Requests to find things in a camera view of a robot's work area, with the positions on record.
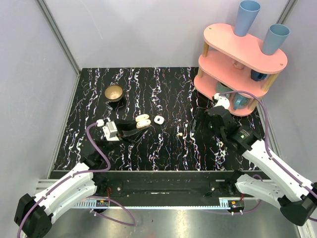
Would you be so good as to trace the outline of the beige earbud charging case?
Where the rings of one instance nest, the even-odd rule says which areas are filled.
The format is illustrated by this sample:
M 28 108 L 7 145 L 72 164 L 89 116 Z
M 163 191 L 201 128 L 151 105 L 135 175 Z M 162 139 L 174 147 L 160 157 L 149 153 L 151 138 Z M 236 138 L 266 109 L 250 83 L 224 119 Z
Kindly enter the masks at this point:
M 136 128 L 143 128 L 151 124 L 150 116 L 148 114 L 138 115 L 135 118 Z

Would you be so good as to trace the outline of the white earbud charging case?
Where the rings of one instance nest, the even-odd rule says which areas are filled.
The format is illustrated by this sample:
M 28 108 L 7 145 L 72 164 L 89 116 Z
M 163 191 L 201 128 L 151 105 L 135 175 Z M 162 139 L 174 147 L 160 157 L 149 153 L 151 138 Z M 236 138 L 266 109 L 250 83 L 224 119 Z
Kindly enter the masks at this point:
M 165 121 L 164 117 L 159 116 L 159 115 L 155 116 L 155 118 L 154 118 L 154 122 L 156 124 L 159 124 L 159 125 L 162 125 L 164 123 L 164 121 Z

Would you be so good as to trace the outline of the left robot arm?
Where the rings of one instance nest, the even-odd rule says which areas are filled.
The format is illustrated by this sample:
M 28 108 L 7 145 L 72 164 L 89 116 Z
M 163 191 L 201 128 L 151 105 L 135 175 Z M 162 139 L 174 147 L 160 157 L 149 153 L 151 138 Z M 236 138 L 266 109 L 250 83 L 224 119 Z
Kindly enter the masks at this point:
M 92 127 L 100 127 L 107 142 L 128 141 L 136 143 L 150 127 L 151 120 L 146 114 L 133 120 L 97 120 L 87 126 L 86 134 L 95 154 L 82 162 L 48 188 L 31 196 L 23 195 L 17 205 L 14 222 L 18 225 L 17 237 L 43 238 L 52 225 L 65 212 L 86 198 L 97 200 L 90 212 L 100 216 L 110 203 L 117 204 L 110 198 L 110 191 L 104 173 L 111 168 L 110 160 L 91 137 Z

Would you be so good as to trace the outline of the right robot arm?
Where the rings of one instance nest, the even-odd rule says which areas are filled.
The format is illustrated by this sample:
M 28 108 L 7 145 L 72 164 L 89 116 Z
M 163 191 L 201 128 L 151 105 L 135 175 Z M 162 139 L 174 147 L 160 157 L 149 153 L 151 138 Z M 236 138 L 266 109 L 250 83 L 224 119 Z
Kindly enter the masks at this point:
M 317 208 L 317 184 L 300 175 L 279 158 L 251 128 L 235 122 L 229 110 L 217 106 L 198 110 L 192 129 L 201 128 L 259 167 L 274 183 L 268 184 L 243 172 L 235 172 L 225 184 L 229 196 L 251 195 L 280 210 L 291 223 L 303 226 Z

